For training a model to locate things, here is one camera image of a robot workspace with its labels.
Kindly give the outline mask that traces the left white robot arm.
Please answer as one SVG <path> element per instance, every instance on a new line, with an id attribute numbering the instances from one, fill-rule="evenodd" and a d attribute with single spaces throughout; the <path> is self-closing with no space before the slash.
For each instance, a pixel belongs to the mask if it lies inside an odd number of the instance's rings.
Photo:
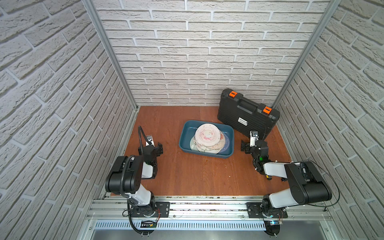
<path id="1" fill-rule="evenodd" d="M 137 156 L 119 156 L 105 180 L 108 193 L 120 195 L 130 206 L 156 210 L 155 196 L 142 184 L 142 180 L 155 179 L 158 172 L 157 157 L 163 154 L 163 145 L 155 146 L 153 136 L 146 136 L 146 145 L 139 147 Z"/>

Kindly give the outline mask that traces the butterfly pastel coaster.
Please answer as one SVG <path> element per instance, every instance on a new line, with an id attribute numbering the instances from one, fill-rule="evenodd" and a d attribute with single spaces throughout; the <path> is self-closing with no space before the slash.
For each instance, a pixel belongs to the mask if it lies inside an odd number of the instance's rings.
<path id="1" fill-rule="evenodd" d="M 196 142 L 195 137 L 192 137 L 190 140 L 190 148 L 192 151 L 201 152 L 201 153 L 208 153 L 208 154 L 218 154 L 221 151 L 221 149 L 209 149 L 209 148 L 206 148 L 204 146 L 201 147 Z"/>

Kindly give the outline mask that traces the teal plastic storage box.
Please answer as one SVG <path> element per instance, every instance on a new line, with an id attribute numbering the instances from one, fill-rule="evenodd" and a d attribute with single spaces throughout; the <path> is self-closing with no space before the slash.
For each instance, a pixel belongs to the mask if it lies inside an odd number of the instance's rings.
<path id="1" fill-rule="evenodd" d="M 193 136 L 196 133 L 196 130 L 198 127 L 200 127 L 202 124 L 209 124 L 210 122 L 204 122 L 204 121 L 195 121 L 195 120 L 189 120 L 184 124 L 181 137 L 179 140 L 179 147 L 185 152 L 195 155 L 201 155 L 206 157 L 213 157 L 213 158 L 221 158 L 221 159 L 227 159 L 231 157 L 234 153 L 234 147 L 235 147 L 235 133 L 232 127 L 228 125 L 218 124 L 218 123 L 212 123 L 220 131 L 223 132 L 226 143 L 224 146 L 224 150 L 220 151 L 217 154 L 214 153 L 203 153 L 199 152 L 198 150 L 193 150 L 191 148 L 191 140 Z"/>

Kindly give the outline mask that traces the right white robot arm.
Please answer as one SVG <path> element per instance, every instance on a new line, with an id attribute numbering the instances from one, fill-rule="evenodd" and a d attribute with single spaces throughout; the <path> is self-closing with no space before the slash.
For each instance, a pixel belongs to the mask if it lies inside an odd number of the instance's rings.
<path id="1" fill-rule="evenodd" d="M 250 131 L 250 142 L 241 143 L 241 151 L 253 157 L 255 170 L 271 179 L 279 177 L 289 188 L 263 197 L 261 212 L 270 214 L 286 207 L 329 201 L 333 194 L 328 184 L 311 161 L 297 163 L 273 162 L 269 159 L 267 142 L 257 131 Z"/>

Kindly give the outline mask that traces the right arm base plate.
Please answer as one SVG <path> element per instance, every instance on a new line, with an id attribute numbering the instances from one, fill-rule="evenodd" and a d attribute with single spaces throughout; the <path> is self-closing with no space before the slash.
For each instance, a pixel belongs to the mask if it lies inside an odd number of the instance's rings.
<path id="1" fill-rule="evenodd" d="M 246 203 L 246 207 L 250 219 L 288 218 L 288 214 L 285 208 L 273 208 L 270 204 L 263 204 L 262 202 L 248 202 Z"/>

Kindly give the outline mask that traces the pink rainbow unicorn coaster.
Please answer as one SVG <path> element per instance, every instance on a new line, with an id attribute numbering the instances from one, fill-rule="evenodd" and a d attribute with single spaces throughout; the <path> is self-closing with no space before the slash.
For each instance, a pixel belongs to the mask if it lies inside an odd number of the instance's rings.
<path id="1" fill-rule="evenodd" d="M 220 142 L 221 132 L 213 124 L 202 124 L 195 132 L 195 140 L 199 145 L 212 147 Z"/>

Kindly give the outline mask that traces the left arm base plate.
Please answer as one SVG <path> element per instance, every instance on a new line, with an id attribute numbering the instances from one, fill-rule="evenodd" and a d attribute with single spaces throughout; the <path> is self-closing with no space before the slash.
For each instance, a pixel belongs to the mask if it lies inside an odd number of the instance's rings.
<path id="1" fill-rule="evenodd" d="M 132 218 L 167 218 L 170 212 L 170 202 L 155 202 L 146 206 L 131 207 Z"/>

